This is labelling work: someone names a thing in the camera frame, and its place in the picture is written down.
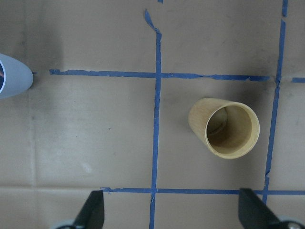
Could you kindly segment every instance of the black object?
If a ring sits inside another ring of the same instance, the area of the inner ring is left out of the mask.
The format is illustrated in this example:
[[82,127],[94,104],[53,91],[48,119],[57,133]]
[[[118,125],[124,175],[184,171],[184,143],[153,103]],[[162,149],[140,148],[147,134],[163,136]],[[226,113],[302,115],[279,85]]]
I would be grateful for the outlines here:
[[239,191],[238,218],[244,229],[305,229],[298,222],[280,221],[249,188]]
[[101,229],[104,225],[103,191],[93,191],[72,225],[60,226],[57,229]]

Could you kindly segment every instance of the cup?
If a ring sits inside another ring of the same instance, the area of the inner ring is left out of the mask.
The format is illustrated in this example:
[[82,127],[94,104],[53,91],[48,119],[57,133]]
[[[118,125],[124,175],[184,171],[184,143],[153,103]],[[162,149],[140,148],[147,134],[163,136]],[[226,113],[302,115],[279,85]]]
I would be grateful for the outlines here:
[[245,104],[204,98],[189,112],[189,125],[215,155],[234,159],[247,154],[259,136],[259,121]]
[[17,95],[33,83],[32,71],[20,61],[0,54],[0,99]]

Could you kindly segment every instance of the light blue cup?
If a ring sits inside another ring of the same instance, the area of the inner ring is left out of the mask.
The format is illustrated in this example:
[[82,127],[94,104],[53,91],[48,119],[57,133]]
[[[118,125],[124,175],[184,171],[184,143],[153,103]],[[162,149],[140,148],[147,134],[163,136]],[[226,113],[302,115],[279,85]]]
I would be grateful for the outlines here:
[[3,54],[0,54],[0,64],[4,78],[1,79],[3,84],[0,84],[0,99],[20,94],[31,87],[33,73],[25,64]]

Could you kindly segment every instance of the tan cup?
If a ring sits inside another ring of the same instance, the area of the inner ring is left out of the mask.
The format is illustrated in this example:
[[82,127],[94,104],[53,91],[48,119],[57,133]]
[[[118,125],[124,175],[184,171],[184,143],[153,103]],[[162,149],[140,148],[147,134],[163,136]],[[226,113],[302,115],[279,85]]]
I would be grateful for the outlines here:
[[189,125],[215,155],[234,159],[247,154],[259,136],[259,122],[245,104],[205,98],[189,112]]

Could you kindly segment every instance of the metal screw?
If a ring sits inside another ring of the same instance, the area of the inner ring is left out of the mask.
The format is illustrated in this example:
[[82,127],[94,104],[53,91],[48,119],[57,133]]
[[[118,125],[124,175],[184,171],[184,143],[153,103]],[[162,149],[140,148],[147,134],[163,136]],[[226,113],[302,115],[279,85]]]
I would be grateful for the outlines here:
[[289,229],[301,229],[301,226],[296,223],[289,223],[288,228]]

